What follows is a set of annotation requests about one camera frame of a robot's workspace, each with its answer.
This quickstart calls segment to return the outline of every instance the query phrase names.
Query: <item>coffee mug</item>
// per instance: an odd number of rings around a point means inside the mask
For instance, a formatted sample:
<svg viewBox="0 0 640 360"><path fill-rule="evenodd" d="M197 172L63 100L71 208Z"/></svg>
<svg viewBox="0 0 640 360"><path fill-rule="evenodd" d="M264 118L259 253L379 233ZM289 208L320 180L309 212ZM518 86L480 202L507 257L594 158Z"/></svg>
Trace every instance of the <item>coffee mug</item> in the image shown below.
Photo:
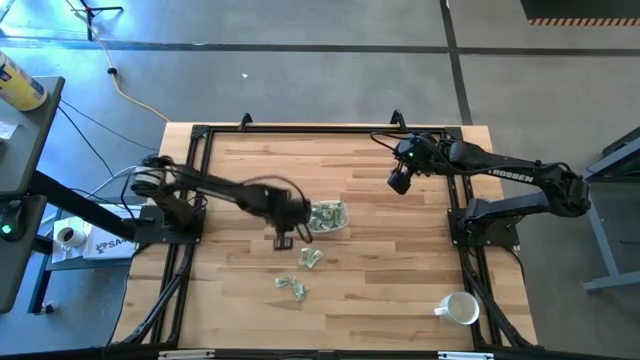
<svg viewBox="0 0 640 360"><path fill-rule="evenodd" d="M456 324L471 325L480 316L480 306L473 295L461 291L442 299L440 307L433 312Z"/></svg>
<svg viewBox="0 0 640 360"><path fill-rule="evenodd" d="M56 235L56 241L62 245L64 249L78 247L84 244L85 240L87 240L87 234L82 230L72 227L62 228Z"/></svg>

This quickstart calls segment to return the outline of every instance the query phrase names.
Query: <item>wooden table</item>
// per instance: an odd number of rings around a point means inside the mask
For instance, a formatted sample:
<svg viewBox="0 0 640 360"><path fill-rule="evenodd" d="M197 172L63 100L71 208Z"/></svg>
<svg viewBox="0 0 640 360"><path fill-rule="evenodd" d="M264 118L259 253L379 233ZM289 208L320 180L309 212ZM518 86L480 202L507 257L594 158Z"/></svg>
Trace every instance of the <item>wooden table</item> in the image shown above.
<svg viewBox="0 0 640 360"><path fill-rule="evenodd" d="M184 163L192 125L168 124L160 153ZM487 127L462 129L466 141L491 151ZM210 164L209 172L234 180L288 177L311 199L344 201L350 220L342 231L316 237L313 246L325 257L306 271L297 268L304 243L274 252L273 230L262 219L211 199L191 272L181 348L473 348L467 327L433 315L442 298L463 289L449 240L444 177L414 177L409 192L397 195L386 184L392 156L365 134L216 134ZM496 178L478 175L472 183L477 197L502 197ZM114 341L131 333L155 302L166 252L167 246L153 245L133 260ZM517 262L501 248L486 252L496 301L535 343ZM309 288L304 302L297 303L290 288L275 288L274 279L287 275ZM488 339L486 317L481 320Z"/></svg>

